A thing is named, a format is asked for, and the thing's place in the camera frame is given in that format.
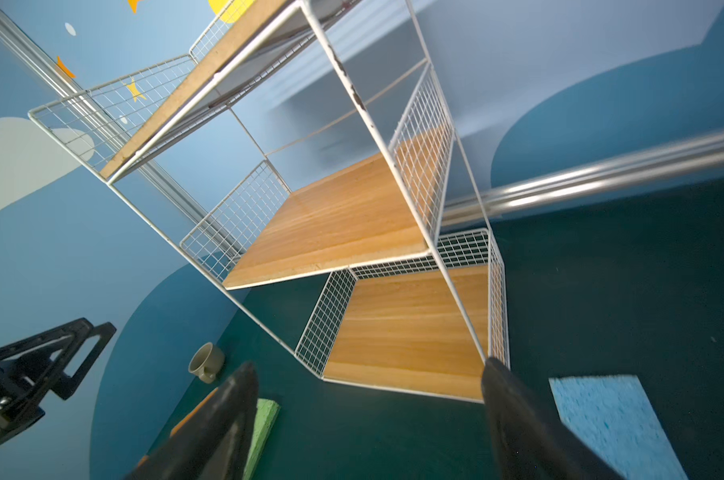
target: mug handle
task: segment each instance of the mug handle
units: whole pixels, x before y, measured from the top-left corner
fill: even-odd
[[[207,373],[207,369],[202,367],[202,370],[199,372],[199,379],[205,383],[213,383],[215,381],[215,374]]]

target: blue speckled sponge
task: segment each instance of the blue speckled sponge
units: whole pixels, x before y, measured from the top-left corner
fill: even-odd
[[[548,382],[561,421],[625,478],[687,478],[638,378]]]

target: shelf rack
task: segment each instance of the shelf rack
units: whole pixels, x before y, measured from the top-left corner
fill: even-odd
[[[31,110],[31,120],[318,378],[481,401],[486,356],[509,364],[505,270],[486,213],[484,229],[439,235],[455,145],[482,202],[412,3],[424,58],[366,102],[326,34],[359,0],[257,0],[232,12],[235,1],[187,54]],[[379,153],[293,192],[233,106],[314,41],[354,110],[305,138],[357,114]],[[386,142],[367,106],[414,72]],[[116,182],[227,110],[263,161],[176,244]],[[327,272],[294,348],[229,292]]]

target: cup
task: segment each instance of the cup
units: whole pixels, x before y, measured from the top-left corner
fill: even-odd
[[[188,364],[188,372],[198,376],[205,383],[213,383],[225,359],[226,356],[221,349],[212,342],[207,342],[194,353]]]

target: yellow circle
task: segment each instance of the yellow circle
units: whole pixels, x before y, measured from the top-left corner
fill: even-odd
[[[218,14],[226,6],[228,0],[207,0],[207,2],[210,3],[213,12]],[[236,22],[254,2],[255,0],[233,0],[231,5],[226,8],[226,12],[221,15],[221,20],[226,23]]]

